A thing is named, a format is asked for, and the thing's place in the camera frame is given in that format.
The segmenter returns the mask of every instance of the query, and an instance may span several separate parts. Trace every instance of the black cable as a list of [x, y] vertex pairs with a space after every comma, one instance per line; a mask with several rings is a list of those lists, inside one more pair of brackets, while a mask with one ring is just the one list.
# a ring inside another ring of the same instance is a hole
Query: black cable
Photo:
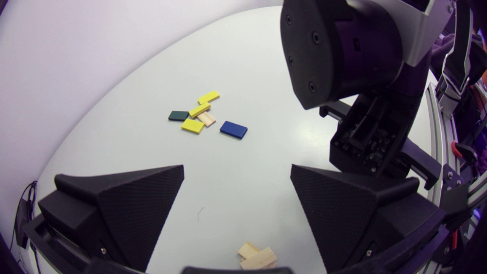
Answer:
[[[17, 211], [19, 211], [19, 206], [20, 206], [20, 201], [22, 200], [22, 197], [24, 197], [24, 194], [25, 192], [27, 191], [27, 189], [29, 187], [32, 188], [32, 186], [35, 187], [35, 185], [37, 185], [37, 181], [33, 181], [32, 183], [30, 183], [29, 185], [27, 185], [24, 189], [24, 191], [22, 192], [22, 195], [20, 196], [20, 199], [19, 199], [19, 203], [17, 204], [17, 209], [15, 210], [15, 217], [17, 218]], [[12, 230], [12, 240], [10, 240], [10, 248], [8, 249], [10, 252], [12, 251], [12, 246], [14, 244], [14, 233], [15, 233], [15, 225], [14, 225], [14, 229]]]
[[40, 274], [39, 262], [37, 261], [37, 249], [32, 246], [32, 251], [34, 251], [34, 258], [36, 259], [37, 273]]

